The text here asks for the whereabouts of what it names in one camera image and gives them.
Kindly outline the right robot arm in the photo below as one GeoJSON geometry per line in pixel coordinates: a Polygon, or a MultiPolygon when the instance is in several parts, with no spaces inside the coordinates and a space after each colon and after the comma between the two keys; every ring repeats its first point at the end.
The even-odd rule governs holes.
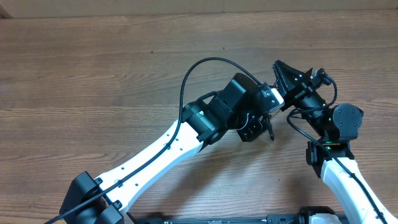
{"type": "Polygon", "coordinates": [[[307,164],[333,192],[350,223],[397,223],[397,218],[377,198],[361,175],[351,152],[350,142],[358,137],[363,111],[352,104],[327,103],[317,90],[336,85],[323,68],[302,72],[277,60],[273,71],[285,105],[293,106],[287,121],[300,115],[315,130],[319,139],[293,125],[306,137],[307,164]]]}

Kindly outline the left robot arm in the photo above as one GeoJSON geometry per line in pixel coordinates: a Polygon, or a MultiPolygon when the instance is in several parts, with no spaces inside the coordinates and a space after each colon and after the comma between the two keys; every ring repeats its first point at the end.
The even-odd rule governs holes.
{"type": "Polygon", "coordinates": [[[271,112],[284,105],[275,88],[237,73],[221,91],[187,104],[158,140],[120,166],[92,178],[81,173],[60,209],[67,223],[131,223],[129,209],[165,173],[234,129],[244,142],[271,132],[271,112]]]}

